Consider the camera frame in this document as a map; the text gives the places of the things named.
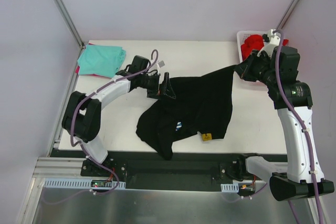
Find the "black t-shirt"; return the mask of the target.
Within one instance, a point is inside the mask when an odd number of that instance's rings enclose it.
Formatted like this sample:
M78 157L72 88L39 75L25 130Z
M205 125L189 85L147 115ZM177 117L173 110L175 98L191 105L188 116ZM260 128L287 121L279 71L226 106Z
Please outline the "black t-shirt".
M198 133L207 140L223 139L233 111L234 68L170 79L176 98L162 97L143 112L136 135L165 160L172 159L174 142Z

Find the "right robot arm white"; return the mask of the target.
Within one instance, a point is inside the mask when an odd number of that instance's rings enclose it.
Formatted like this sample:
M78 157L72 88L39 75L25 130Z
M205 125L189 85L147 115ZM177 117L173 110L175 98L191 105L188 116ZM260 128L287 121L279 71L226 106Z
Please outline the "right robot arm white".
M297 80L300 55L297 49L275 47L271 54L253 50L235 67L245 81L259 81L268 88L283 128L287 150L287 169L281 169L258 154L245 154L236 166L242 179L256 175L269 184L277 201L312 198L334 192L326 180L314 146L312 96L309 86Z

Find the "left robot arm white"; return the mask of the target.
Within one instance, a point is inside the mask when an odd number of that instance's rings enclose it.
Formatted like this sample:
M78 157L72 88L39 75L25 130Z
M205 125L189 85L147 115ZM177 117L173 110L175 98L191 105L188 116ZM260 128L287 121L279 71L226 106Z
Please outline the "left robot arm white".
M176 98L168 72L160 81L157 60L158 57L149 60L136 55L131 64L118 71L102 87L90 94L74 91L70 95L61 126L69 133L71 146L81 145L86 157L94 161L92 169L99 176L106 176L111 170L111 164L106 160L108 151L99 137L101 111L118 97L136 88L146 89L148 98Z

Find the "folded teal t-shirt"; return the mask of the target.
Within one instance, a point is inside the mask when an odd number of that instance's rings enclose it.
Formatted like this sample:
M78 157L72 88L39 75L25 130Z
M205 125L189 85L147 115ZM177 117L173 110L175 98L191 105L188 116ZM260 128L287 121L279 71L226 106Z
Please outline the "folded teal t-shirt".
M119 46L86 45L77 64L79 75L94 75L112 78L121 68L126 51Z

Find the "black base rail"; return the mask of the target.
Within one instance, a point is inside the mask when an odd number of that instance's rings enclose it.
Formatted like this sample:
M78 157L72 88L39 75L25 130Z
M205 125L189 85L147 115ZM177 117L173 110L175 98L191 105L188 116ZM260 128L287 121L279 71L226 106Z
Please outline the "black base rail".
M261 183L259 176L239 174L244 154L174 153L169 161L152 152L109 151L104 166L127 189L220 191L234 181Z

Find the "left aluminium frame post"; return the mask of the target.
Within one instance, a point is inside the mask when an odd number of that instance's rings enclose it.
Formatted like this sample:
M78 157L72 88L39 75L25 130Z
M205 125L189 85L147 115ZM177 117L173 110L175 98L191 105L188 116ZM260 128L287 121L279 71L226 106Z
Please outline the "left aluminium frame post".
M77 28L75 27L75 23L73 22L63 0L54 0L62 18L64 19L69 31L71 32L73 38L75 39L78 46L82 49L85 46Z

